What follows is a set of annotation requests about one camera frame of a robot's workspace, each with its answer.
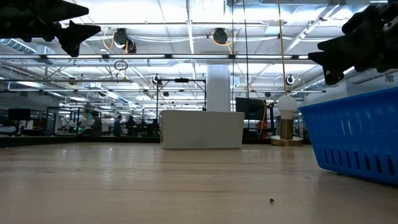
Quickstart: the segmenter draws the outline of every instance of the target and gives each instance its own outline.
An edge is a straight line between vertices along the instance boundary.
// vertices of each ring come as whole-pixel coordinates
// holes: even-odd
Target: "ceiling duct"
[[[35,47],[29,47],[28,45],[16,39],[0,39],[0,44],[10,47],[22,54],[39,54],[39,55],[55,54],[55,51],[47,46],[35,45]],[[51,65],[54,63],[53,60],[49,59],[35,59],[35,61],[40,63],[45,63],[47,65]]]

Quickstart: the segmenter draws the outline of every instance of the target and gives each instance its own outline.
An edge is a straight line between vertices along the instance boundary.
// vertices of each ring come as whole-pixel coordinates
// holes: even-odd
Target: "ceiling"
[[[223,54],[223,55],[280,55],[281,39],[279,38],[279,13],[276,4],[263,4],[261,2],[275,2],[267,0],[71,0],[69,2],[88,7],[90,13],[87,16],[72,19],[77,24],[96,24],[102,27],[99,34],[84,41],[80,47],[80,55],[113,55],[124,54],[123,50],[111,46],[113,32],[117,28],[127,28],[127,34],[137,46],[137,54]],[[323,40],[342,35],[341,26],[356,12],[362,11],[369,1],[340,1],[347,5],[329,5],[325,0],[291,0],[289,4],[281,5],[282,34],[284,53],[286,55],[303,55],[316,52],[317,44]],[[232,41],[231,52],[227,46],[216,45],[211,38],[215,28],[222,27],[228,35],[228,41]],[[46,42],[42,39],[34,39],[32,43],[24,45],[33,49],[42,49],[46,46],[55,55],[66,55],[57,40]],[[21,54],[6,45],[0,45],[1,54]],[[3,79],[53,79],[67,80],[76,78],[82,80],[107,80],[118,79],[117,82],[101,84],[104,89],[134,90],[136,92],[116,92],[118,98],[98,96],[98,92],[57,92],[62,96],[78,96],[87,98],[92,103],[122,103],[130,102],[140,104],[139,109],[150,108],[149,104],[155,103],[154,92],[138,92],[139,90],[154,90],[152,78],[158,74],[160,78],[196,78],[206,79],[207,65],[214,63],[208,59],[128,59],[129,67],[118,72],[114,70],[116,59],[103,60],[84,58],[51,59],[51,64],[40,60],[9,58],[3,60],[5,71],[0,73]],[[245,95],[247,91],[246,79],[255,90],[281,90],[283,89],[282,61],[277,59],[250,60],[224,60],[234,72],[234,79],[239,84],[234,87],[234,96]],[[322,77],[322,68],[309,60],[286,60],[285,74],[293,75],[296,80],[291,89],[305,85],[312,80]],[[126,76],[130,82],[119,82]],[[41,83],[46,89],[79,89],[88,88],[88,82],[70,85],[65,82]],[[29,86],[13,83],[12,88],[29,88]],[[185,90],[184,92],[170,91],[169,96],[160,96],[164,100],[166,108],[201,108],[200,103],[192,103],[188,100],[204,99],[201,91],[203,84],[170,82],[166,90]],[[269,100],[277,100],[280,93],[274,93]],[[302,98],[303,93],[294,97]],[[181,105],[175,100],[186,99]]]

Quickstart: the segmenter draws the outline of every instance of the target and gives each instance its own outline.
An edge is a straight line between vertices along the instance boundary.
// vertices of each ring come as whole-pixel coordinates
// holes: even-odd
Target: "person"
[[[93,111],[91,112],[91,116],[94,119],[94,124],[91,125],[91,130],[93,130],[92,132],[92,136],[93,137],[99,137],[102,135],[102,122],[101,122],[101,118],[98,115],[97,111]]]
[[[134,119],[132,118],[132,116],[129,115],[129,121],[127,122],[127,129],[128,129],[127,135],[129,137],[133,137],[133,135],[134,135],[134,126],[136,126],[136,125],[137,124],[136,124],[136,122],[134,122]]]
[[[122,120],[122,116],[119,115],[117,120],[113,123],[113,135],[116,137],[122,136],[122,126],[120,125],[120,121]]]

